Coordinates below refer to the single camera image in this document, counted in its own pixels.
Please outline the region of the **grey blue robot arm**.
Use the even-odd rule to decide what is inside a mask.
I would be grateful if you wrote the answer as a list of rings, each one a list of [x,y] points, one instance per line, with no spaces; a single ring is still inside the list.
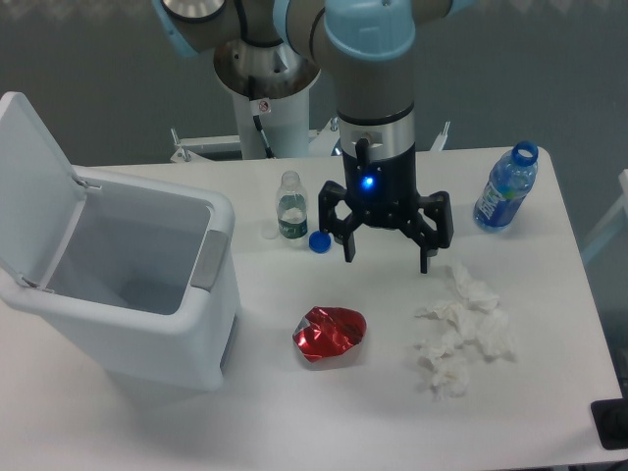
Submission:
[[[416,30],[449,16],[456,1],[157,1],[154,9],[185,55],[214,54],[234,100],[242,154],[295,155],[307,148],[296,110],[321,72],[336,94],[344,183],[318,196],[322,232],[355,254],[361,226],[398,230],[427,264],[450,246],[444,191],[416,183],[413,48]]]

